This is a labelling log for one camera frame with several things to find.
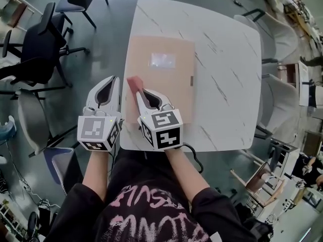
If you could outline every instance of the white table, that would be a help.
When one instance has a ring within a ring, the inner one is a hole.
[[[184,125],[184,142],[196,151],[249,148],[260,99],[259,33],[201,7],[170,0],[138,0],[130,37],[140,35],[195,42],[194,113],[192,124]],[[128,88],[124,79],[123,117]],[[151,151],[138,127],[123,122],[121,147]]]

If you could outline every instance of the wall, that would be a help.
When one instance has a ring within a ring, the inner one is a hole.
[[[320,28],[321,31],[323,31],[323,0],[302,0],[305,5],[310,10],[311,14],[314,16],[315,21]]]
[[[298,242],[313,225],[319,213],[304,200],[280,217],[271,242]]]

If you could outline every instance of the cable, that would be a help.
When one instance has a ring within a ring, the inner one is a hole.
[[[194,150],[194,148],[191,146],[191,145],[189,145],[188,143],[183,143],[183,145],[182,146],[180,146],[180,147],[176,147],[175,149],[179,149],[179,148],[181,148],[181,147],[183,147],[183,146],[186,146],[187,148],[189,148],[192,152],[193,152],[193,157],[194,157],[194,160],[197,162],[197,164],[199,164],[200,165],[200,167],[201,167],[201,170],[199,171],[199,173],[201,174],[203,171],[204,171],[204,167],[203,167],[203,164],[197,159],[197,156],[196,156],[196,151]]]
[[[296,141],[296,138],[297,138],[297,136],[294,136],[294,139],[290,143],[287,143],[287,144],[291,144],[291,143],[295,142]]]
[[[250,10],[248,10],[247,8],[245,8],[242,4],[241,7],[246,11],[249,12]],[[257,24],[270,38],[274,39],[258,22],[255,22],[255,24]]]
[[[112,165],[111,165],[111,169],[107,172],[108,174],[112,172],[114,166],[115,166],[115,161],[116,161],[116,144],[114,144],[114,153],[112,154],[111,152],[109,152],[109,154],[112,157]]]
[[[49,203],[49,200],[47,200],[47,199],[46,199],[46,200],[44,200],[44,199],[42,199],[38,194],[34,194],[34,193],[32,192],[32,190],[31,190],[31,188],[30,188],[30,185],[28,184],[27,180],[25,180],[25,179],[24,179],[24,177],[21,175],[20,171],[18,170],[17,166],[16,166],[16,165],[15,165],[15,163],[14,163],[14,160],[13,160],[13,157],[12,157],[12,154],[11,154],[11,151],[10,151],[10,148],[9,148],[8,141],[7,141],[7,140],[6,140],[6,146],[7,146],[7,149],[8,149],[8,151],[9,151],[10,159],[11,159],[12,165],[14,166],[14,169],[15,169],[15,171],[16,171],[16,173],[17,173],[17,176],[18,176],[19,180],[25,184],[25,186],[26,186],[26,187],[24,187],[24,190],[27,192],[27,194],[29,195],[29,197],[30,197],[30,199],[33,201],[33,203],[34,203],[35,205],[37,205],[37,206],[41,206],[41,205],[43,205],[43,206],[47,206],[48,208],[49,208],[49,207],[53,207],[53,206],[57,206],[57,207],[59,207],[59,208],[60,208],[60,206],[58,206],[57,204],[52,204],[52,205],[51,205],[51,204]],[[39,203],[36,203],[30,194],[37,196],[37,197],[40,199]]]
[[[34,235],[30,238],[28,242],[39,242],[39,238],[36,235]]]

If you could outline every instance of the black cable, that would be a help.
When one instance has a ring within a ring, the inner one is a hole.
[[[111,152],[108,152],[108,154],[111,155],[112,157],[112,165],[111,165],[111,169],[107,172],[108,174],[110,172],[112,172],[113,167],[115,166],[115,160],[116,160],[116,144],[114,145],[114,153],[112,154]]]
[[[33,235],[28,242],[39,242],[37,235]]]
[[[179,149],[179,148],[181,148],[181,147],[183,147],[183,146],[186,146],[187,148],[189,148],[189,149],[193,152],[194,160],[195,160],[195,161],[197,162],[197,164],[199,164],[199,165],[200,165],[200,167],[201,167],[201,170],[199,171],[199,173],[201,174],[201,173],[204,171],[203,164],[198,160],[198,158],[197,158],[197,156],[196,156],[196,151],[194,150],[194,148],[193,148],[191,145],[189,145],[189,144],[187,144],[187,143],[183,143],[183,145],[182,145],[182,146],[177,147],[177,148],[175,148],[175,149]]]

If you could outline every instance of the concrete floor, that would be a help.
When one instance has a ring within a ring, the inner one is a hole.
[[[59,0],[27,0],[39,10],[43,11],[48,2]],[[197,6],[201,6],[218,13],[233,17],[235,14],[242,14],[254,8],[261,8],[266,11],[264,0],[238,0],[243,8],[236,6],[233,0],[175,0]],[[50,130],[53,135],[59,134],[77,123],[78,116],[82,113],[89,90],[101,81],[111,75],[117,75],[123,79],[127,47],[130,35],[130,29],[135,11],[137,0],[109,0],[110,6],[107,7],[104,0],[93,0],[87,10],[89,16],[96,23],[97,29],[90,25],[81,13],[69,13],[68,16],[73,22],[74,34],[67,36],[70,48],[85,46],[91,50],[91,54],[86,56],[79,52],[62,58],[62,66],[66,77],[73,83],[72,89],[61,91],[48,91],[44,94],[46,100],[43,106],[50,124]],[[38,15],[33,15],[26,20],[26,24],[31,26],[39,20]],[[265,43],[265,57],[272,57],[275,54],[274,41],[266,25],[259,21],[260,32]],[[15,39],[22,40],[21,33],[17,33]],[[272,73],[277,75],[277,66],[267,66],[263,73]],[[48,83],[48,87],[61,85],[61,79],[55,71],[53,77]],[[0,84],[0,89],[16,90],[18,87],[28,87],[21,84],[15,87],[9,84]],[[17,102],[9,101],[8,96],[0,97],[0,121],[4,123],[9,114],[13,115],[17,121],[17,134],[9,141],[13,159],[23,175],[28,181],[34,193],[46,198],[52,204],[61,204],[64,200],[64,194],[59,185],[54,183],[43,154],[28,158],[32,152],[24,134],[21,130],[18,114]],[[287,129],[292,129],[298,119],[290,121]],[[284,135],[280,131],[283,141],[289,139],[289,135]],[[65,139],[59,147],[69,147],[76,142],[76,134],[73,133]],[[266,159],[266,151],[269,141],[254,139],[251,151],[258,157]],[[80,146],[76,149],[78,160],[82,171],[85,171],[89,153]],[[5,146],[0,147],[0,154],[8,160],[9,153]],[[212,187],[219,187],[224,194],[230,195],[230,190],[237,190],[243,187],[230,174],[230,169],[234,168],[236,172],[244,179],[248,179],[255,171],[254,165],[249,160],[240,155],[238,151],[198,153],[198,158],[204,165],[203,176]],[[4,176],[8,181],[11,192],[17,203],[22,209],[23,214],[28,217],[35,208],[30,198],[23,196],[19,186],[18,177],[9,162],[1,166]]]

